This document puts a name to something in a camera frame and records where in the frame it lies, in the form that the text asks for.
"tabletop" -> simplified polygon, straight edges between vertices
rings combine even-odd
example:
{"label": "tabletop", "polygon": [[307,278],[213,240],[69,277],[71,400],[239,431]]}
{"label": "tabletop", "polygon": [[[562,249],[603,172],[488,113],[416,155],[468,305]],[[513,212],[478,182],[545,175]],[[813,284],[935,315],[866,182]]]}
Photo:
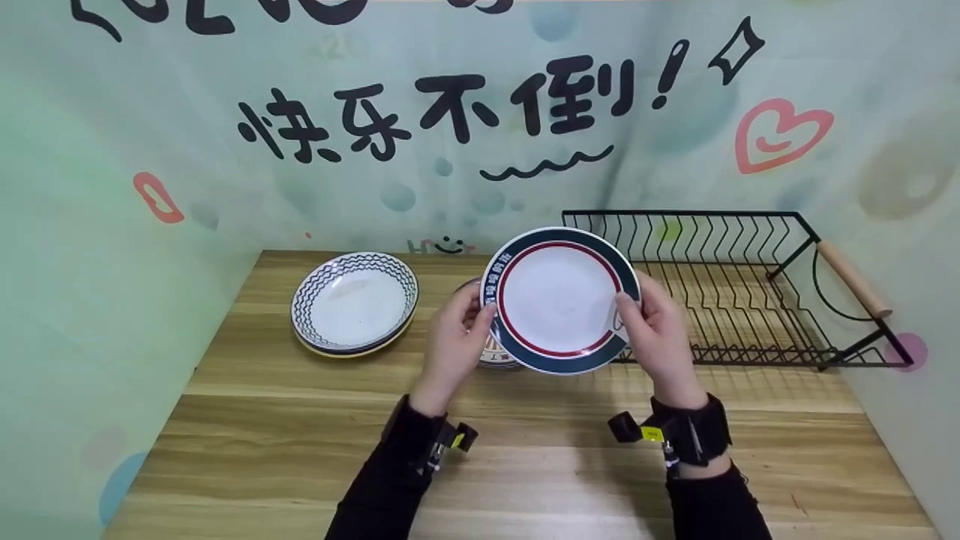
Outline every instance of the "tabletop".
{"label": "tabletop", "polygon": [[[322,538],[397,399],[420,370],[430,315],[481,256],[402,255],[420,282],[407,332],[352,360],[316,356],[290,326],[300,280],[337,254],[264,252],[183,391],[106,538]],[[732,456],[775,538],[937,538],[842,377],[704,367]],[[607,420],[649,412],[633,364],[579,377],[478,369],[450,420],[480,432],[447,453],[411,538],[670,538],[656,445]]]}

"ceramic plate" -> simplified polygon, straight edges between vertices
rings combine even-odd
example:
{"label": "ceramic plate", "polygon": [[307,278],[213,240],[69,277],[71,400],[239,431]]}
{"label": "ceramic plate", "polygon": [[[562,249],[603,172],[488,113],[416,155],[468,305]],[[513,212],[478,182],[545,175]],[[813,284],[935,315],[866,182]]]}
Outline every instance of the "ceramic plate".
{"label": "ceramic plate", "polygon": [[491,334],[531,369],[576,375],[627,346],[613,295],[639,300],[630,262],[603,238],[566,227],[522,234],[493,256],[481,304],[497,302]]}
{"label": "ceramic plate", "polygon": [[297,337],[327,356],[360,356],[390,343],[417,306],[417,278],[400,259],[351,253],[315,268],[297,287],[290,315]]}
{"label": "ceramic plate", "polygon": [[[457,290],[477,282],[480,282],[480,278],[473,278],[457,287]],[[487,337],[487,344],[484,346],[483,352],[480,353],[480,365],[494,369],[506,369],[517,368],[520,367],[521,364],[510,356],[509,353],[504,351],[503,347],[500,347],[500,344],[493,339],[492,335],[489,335]]]}

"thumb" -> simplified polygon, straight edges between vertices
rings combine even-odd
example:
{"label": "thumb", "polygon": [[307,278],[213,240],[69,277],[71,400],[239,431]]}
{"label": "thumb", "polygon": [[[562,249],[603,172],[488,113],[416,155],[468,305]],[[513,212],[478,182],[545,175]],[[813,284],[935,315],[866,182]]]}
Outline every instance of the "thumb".
{"label": "thumb", "polygon": [[616,310],[620,313],[620,320],[627,329],[627,335],[630,336],[630,344],[634,347],[642,347],[644,343],[657,336],[654,329],[650,328],[643,313],[640,312],[640,306],[636,300],[630,298],[625,292],[618,292],[614,297],[616,300]]}
{"label": "thumb", "polygon": [[483,347],[487,343],[487,337],[490,336],[490,325],[493,324],[493,316],[496,315],[496,304],[490,303],[483,306],[483,309],[477,313],[473,320],[473,327],[470,328],[468,340],[473,345]]}

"dish rack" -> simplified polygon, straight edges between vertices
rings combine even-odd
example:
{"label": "dish rack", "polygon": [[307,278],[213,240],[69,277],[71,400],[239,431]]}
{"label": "dish rack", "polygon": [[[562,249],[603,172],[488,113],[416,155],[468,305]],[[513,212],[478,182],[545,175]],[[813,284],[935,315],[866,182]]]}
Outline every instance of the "dish rack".
{"label": "dish rack", "polygon": [[[565,210],[562,218],[564,226],[616,246],[686,308],[694,363],[824,370],[914,362],[884,320],[892,310],[797,212]],[[804,260],[812,260],[809,267]],[[834,302],[828,299],[821,260],[862,314],[836,307],[837,293],[831,294]],[[799,278],[808,280],[801,288],[795,285]],[[834,331],[825,332],[821,320],[829,320]],[[838,347],[830,338],[837,333],[854,338]],[[886,355],[877,348],[884,339]],[[632,359],[628,349],[615,361]]]}

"hand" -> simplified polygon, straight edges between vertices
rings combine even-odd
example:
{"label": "hand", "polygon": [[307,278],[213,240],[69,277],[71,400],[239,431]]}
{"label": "hand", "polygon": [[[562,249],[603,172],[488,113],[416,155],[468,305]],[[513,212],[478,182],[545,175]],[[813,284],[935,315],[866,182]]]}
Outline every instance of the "hand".
{"label": "hand", "polygon": [[707,392],[693,371],[683,312],[653,278],[642,272],[636,272],[636,278],[640,303],[626,293],[616,295],[616,308],[630,336],[636,363],[653,380],[657,401],[677,408],[703,407]]}
{"label": "hand", "polygon": [[410,407],[443,416],[457,388],[480,362],[496,304],[480,309],[480,283],[461,287],[430,319],[423,370],[410,392]]}

